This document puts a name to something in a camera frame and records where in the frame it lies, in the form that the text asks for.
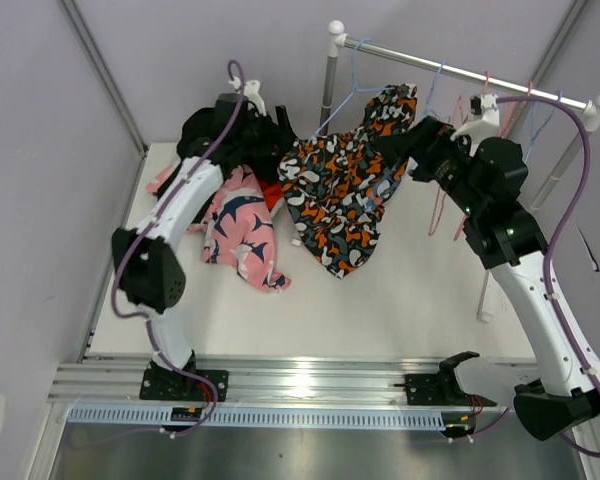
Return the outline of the orange shorts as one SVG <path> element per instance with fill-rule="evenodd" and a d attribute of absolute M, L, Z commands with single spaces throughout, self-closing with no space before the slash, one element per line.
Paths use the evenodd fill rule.
<path fill-rule="evenodd" d="M 284 197 L 280 184 L 278 182 L 268 183 L 264 180 L 260 180 L 259 185 L 270 216 L 274 217 L 284 205 Z"/>

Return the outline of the camouflage patterned shorts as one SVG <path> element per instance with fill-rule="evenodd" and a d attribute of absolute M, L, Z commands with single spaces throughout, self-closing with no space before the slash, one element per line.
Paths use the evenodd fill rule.
<path fill-rule="evenodd" d="M 374 253 L 386 203 L 406 173 L 373 142 L 404 134 L 418 104 L 414 84 L 385 87 L 354 129 L 297 139 L 278 166 L 281 191 L 300 241 L 342 279 Z"/>

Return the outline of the pink patterned shorts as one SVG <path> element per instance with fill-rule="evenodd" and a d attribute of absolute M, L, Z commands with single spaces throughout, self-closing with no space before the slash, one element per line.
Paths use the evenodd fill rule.
<path fill-rule="evenodd" d="M 204 233 L 201 258 L 223 264 L 252 287 L 282 292 L 291 279 L 276 268 L 276 235 L 259 181 L 247 166 L 228 174 L 209 160 L 183 162 L 139 227 L 176 250 L 190 231 Z"/>

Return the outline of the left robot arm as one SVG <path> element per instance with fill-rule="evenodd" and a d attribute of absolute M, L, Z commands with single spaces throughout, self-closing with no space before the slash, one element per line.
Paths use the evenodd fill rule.
<path fill-rule="evenodd" d="M 209 403 L 226 398 L 228 374 L 197 368 L 177 308 L 186 274 L 177 257 L 190 227 L 222 226 L 248 207 L 268 207 L 258 192 L 272 183 L 274 168 L 296 135 L 283 105 L 267 112 L 257 94 L 224 93 L 193 113 L 176 145 L 178 163 L 155 193 L 153 209 L 133 228 L 111 237 L 114 283 L 143 319 L 152 358 L 143 374 L 143 400 Z"/>

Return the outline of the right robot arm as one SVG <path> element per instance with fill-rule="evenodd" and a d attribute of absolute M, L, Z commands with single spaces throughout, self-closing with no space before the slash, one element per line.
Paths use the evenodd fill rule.
<path fill-rule="evenodd" d="M 538 377 L 475 352 L 441 362 L 438 395 L 459 403 L 479 395 L 512 409 L 537 440 L 600 415 L 600 360 L 561 297 L 549 245 L 518 196 L 528 169 L 519 144 L 468 135 L 433 117 L 404 134 L 380 137 L 374 147 L 392 165 L 414 161 L 417 182 L 436 182 L 466 214 L 466 242 L 513 307 L 532 347 Z"/>

